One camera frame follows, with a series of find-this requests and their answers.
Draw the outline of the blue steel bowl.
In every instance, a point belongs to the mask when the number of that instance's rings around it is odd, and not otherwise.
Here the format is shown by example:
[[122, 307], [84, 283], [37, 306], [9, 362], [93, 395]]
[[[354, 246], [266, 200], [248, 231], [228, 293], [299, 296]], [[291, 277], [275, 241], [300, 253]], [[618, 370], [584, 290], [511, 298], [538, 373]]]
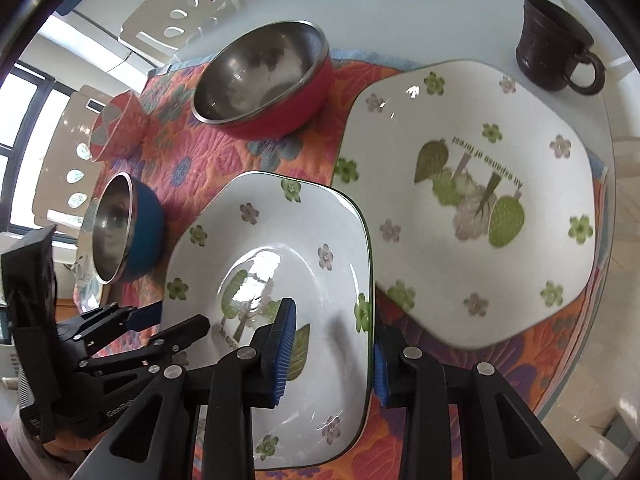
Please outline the blue steel bowl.
[[91, 235], [98, 280], [131, 283], [148, 274], [160, 258], [164, 229], [155, 193], [128, 172], [115, 174], [100, 197]]

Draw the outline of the cream chair lower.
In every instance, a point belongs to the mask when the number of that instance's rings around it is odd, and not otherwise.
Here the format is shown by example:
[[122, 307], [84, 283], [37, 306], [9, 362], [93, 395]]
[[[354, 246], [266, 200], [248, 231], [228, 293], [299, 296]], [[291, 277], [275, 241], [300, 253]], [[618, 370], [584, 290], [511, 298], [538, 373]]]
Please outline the cream chair lower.
[[91, 160], [90, 133], [110, 99], [88, 84], [70, 96], [42, 162], [32, 202], [36, 226], [55, 223], [58, 232], [78, 237], [103, 167]]

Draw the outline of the cream chair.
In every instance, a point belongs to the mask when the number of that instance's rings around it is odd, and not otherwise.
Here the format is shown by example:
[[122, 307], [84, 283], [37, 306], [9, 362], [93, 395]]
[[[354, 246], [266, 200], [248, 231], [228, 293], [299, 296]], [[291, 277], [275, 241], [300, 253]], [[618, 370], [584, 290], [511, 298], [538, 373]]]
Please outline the cream chair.
[[110, 99], [88, 84], [70, 96], [42, 162], [32, 202], [36, 226], [55, 223], [58, 232], [78, 237], [103, 167], [91, 160], [90, 133]]
[[120, 28], [118, 40], [156, 65], [167, 63], [227, 0], [145, 0]]

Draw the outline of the colourful quilted placemat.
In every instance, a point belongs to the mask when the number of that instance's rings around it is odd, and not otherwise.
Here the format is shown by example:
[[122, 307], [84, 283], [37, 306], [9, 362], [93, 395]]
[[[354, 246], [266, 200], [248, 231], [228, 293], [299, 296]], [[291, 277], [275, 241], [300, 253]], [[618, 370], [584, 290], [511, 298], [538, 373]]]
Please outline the colourful quilted placemat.
[[[382, 78], [414, 70], [420, 65], [367, 51], [334, 50], [333, 82], [329, 97], [310, 125], [282, 140], [244, 141], [206, 127], [197, 126], [188, 104], [205, 58], [174, 64], [152, 76], [142, 92], [142, 104], [150, 112], [149, 128], [142, 143], [128, 159], [108, 162], [93, 196], [116, 172], [127, 171], [156, 193], [165, 211], [165, 251], [156, 268], [132, 284], [117, 286], [116, 301], [142, 306], [162, 299], [168, 252], [179, 235], [242, 171], [265, 169], [287, 177], [329, 184], [337, 161], [347, 112], [357, 94]], [[603, 289], [599, 262], [586, 292], [560, 313], [552, 315], [523, 335], [477, 351], [456, 350], [427, 335], [416, 321], [402, 312], [386, 295], [388, 287], [376, 290], [378, 312], [384, 322], [394, 323], [408, 341], [446, 364], [469, 368], [489, 361], [544, 419], [558, 400], [578, 360], [578, 344], [589, 334]], [[404, 412], [380, 408], [372, 398], [367, 425], [358, 443], [342, 457], [327, 464], [302, 469], [258, 471], [257, 479], [397, 479]]]

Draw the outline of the small red patterned bowl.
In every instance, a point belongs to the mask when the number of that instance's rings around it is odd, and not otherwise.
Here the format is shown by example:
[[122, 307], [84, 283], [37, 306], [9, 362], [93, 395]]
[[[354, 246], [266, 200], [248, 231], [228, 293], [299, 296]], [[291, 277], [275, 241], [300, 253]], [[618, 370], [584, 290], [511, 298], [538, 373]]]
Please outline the small red patterned bowl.
[[93, 162], [129, 158], [142, 142], [149, 115], [134, 90], [108, 102], [93, 123], [89, 150]]

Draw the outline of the black framed window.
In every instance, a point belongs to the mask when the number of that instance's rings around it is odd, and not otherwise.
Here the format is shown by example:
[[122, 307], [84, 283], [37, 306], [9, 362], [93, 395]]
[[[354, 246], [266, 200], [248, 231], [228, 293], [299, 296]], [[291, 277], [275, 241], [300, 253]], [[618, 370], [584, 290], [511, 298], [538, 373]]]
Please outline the black framed window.
[[35, 229], [36, 186], [53, 133], [74, 90], [17, 62], [1, 85], [1, 229]]

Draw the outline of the large white floral plate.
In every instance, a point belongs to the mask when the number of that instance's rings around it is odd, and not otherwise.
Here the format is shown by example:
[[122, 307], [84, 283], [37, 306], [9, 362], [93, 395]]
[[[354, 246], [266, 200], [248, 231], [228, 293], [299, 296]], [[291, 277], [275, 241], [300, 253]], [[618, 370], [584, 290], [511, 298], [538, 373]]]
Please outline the large white floral plate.
[[367, 222], [378, 287], [448, 346], [509, 339], [589, 281], [597, 216], [584, 144], [494, 66], [443, 62], [367, 86], [333, 184]]

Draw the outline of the red steel bowl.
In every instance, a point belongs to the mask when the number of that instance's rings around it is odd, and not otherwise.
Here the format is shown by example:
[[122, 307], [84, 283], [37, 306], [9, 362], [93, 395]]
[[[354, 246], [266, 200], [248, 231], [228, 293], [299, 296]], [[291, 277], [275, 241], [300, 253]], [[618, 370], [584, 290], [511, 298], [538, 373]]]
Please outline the red steel bowl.
[[320, 27], [271, 23], [212, 58], [196, 84], [192, 113], [237, 139], [280, 139], [318, 113], [332, 78], [330, 47]]

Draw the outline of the cream chair upper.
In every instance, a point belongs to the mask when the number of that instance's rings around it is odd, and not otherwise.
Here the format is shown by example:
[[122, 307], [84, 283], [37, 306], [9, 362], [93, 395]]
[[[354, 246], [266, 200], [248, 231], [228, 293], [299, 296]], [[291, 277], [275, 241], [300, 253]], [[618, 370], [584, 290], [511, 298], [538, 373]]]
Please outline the cream chair upper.
[[167, 63], [227, 0], [145, 0], [120, 28], [118, 40], [156, 65]]

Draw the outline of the dark brown mug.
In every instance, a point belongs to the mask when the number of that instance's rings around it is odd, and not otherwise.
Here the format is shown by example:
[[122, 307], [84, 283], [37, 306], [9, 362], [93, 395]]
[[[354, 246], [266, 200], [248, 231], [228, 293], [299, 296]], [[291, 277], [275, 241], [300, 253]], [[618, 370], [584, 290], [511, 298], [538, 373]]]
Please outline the dark brown mug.
[[[595, 96], [605, 86], [605, 66], [591, 52], [594, 39], [573, 15], [549, 0], [524, 0], [523, 27], [515, 50], [521, 72], [541, 89], [571, 88]], [[572, 81], [578, 65], [593, 69], [593, 80], [582, 86]]]

